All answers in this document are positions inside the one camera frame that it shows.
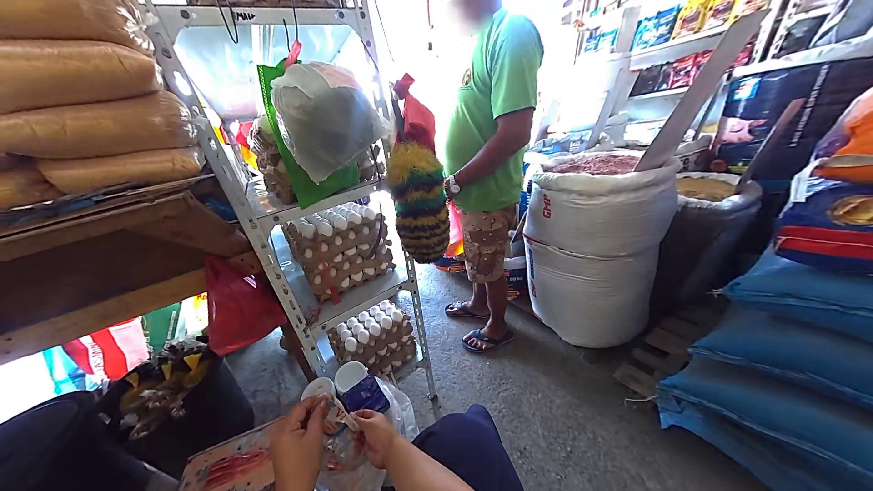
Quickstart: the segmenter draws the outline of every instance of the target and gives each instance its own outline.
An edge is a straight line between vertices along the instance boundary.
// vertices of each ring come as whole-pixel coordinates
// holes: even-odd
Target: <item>blue flip-flop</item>
[[[464,340],[464,338],[461,338],[461,344],[464,345],[464,348],[467,351],[470,351],[472,353],[485,353],[487,351],[491,351],[493,349],[499,348],[499,347],[503,346],[504,344],[507,344],[508,342],[515,339],[515,334],[512,331],[508,331],[506,333],[506,335],[500,339],[491,339],[487,335],[482,334],[482,329],[476,329],[476,330],[472,331],[471,334],[473,334],[471,339],[478,339],[481,342],[487,342],[491,345],[490,348],[485,348],[485,349],[473,348],[470,344],[467,343],[467,341]]]

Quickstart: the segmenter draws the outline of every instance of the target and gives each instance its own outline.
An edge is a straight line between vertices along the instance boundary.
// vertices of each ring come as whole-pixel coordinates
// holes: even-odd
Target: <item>white metal shelving rack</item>
[[[152,0],[146,0],[146,7],[150,18],[154,21],[149,26],[148,33],[155,42],[155,56],[164,70],[164,78],[170,90],[185,102],[194,116],[203,116],[205,112],[200,100],[190,89],[194,85],[182,62],[176,56],[174,45],[180,32],[189,27],[225,27],[227,22],[235,22],[237,26],[282,25],[283,20],[294,18],[291,8],[234,8],[232,17],[225,9],[222,17],[217,7],[155,5]],[[365,46],[370,62],[375,65],[378,78],[378,55],[373,27],[370,23],[370,11],[365,0],[349,0],[346,8],[298,8],[296,18],[299,26],[346,25],[350,27]],[[376,107],[386,119],[390,120],[382,81],[378,80],[377,85],[379,88],[374,94]],[[401,264],[398,264],[393,272],[342,294],[338,305],[326,303],[319,306],[302,277],[299,264],[291,255],[284,234],[278,227],[296,218],[369,196],[382,188],[382,178],[360,184],[313,206],[301,209],[296,205],[281,204],[265,192],[262,181],[249,178],[248,170],[239,162],[234,150],[220,143],[210,125],[203,124],[198,132],[198,140],[206,160],[214,170],[239,218],[240,225],[258,255],[282,308],[291,321],[294,333],[300,339],[306,360],[315,373],[320,376],[332,376],[338,368],[327,340],[327,331],[330,328],[352,315],[357,315],[365,308],[405,290],[412,297],[419,350],[417,357],[397,370],[395,376],[402,378],[415,369],[424,369],[430,390],[429,397],[435,398],[437,389],[430,365],[421,296],[418,291],[415,262],[412,258],[405,251],[401,251],[399,244],[395,242],[397,246],[392,247],[395,262]],[[383,142],[382,146],[384,149],[388,148],[386,142]]]

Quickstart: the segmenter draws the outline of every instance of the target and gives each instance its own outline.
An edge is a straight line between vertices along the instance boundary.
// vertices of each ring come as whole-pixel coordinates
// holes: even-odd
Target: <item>man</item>
[[[445,313],[488,319],[484,328],[462,340],[466,349],[484,353],[513,339],[504,319],[503,262],[515,227],[521,158],[531,139],[543,46],[533,23],[501,9],[500,0],[452,2],[479,35],[458,91],[445,158],[445,189],[461,211],[473,298],[447,306]]]

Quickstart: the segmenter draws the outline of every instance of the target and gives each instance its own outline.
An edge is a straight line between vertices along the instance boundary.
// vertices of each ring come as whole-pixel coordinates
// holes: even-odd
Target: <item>large white sack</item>
[[[573,159],[560,157],[549,164]],[[657,248],[678,207],[676,173],[681,167],[681,162],[672,158],[662,168],[618,176],[535,174],[525,235],[566,251],[601,258]]]
[[[643,332],[658,248],[604,259],[525,239],[533,312],[566,342],[608,348]]]

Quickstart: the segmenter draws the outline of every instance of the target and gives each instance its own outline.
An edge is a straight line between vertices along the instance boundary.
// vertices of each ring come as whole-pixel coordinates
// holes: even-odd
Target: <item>person's hand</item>
[[[312,396],[273,425],[270,456],[276,489],[315,489],[324,453],[321,426],[326,414],[324,397]]]
[[[374,467],[384,469],[397,441],[401,439],[394,425],[380,412],[362,409],[352,413],[352,418],[361,428],[358,433],[364,438],[364,452]]]

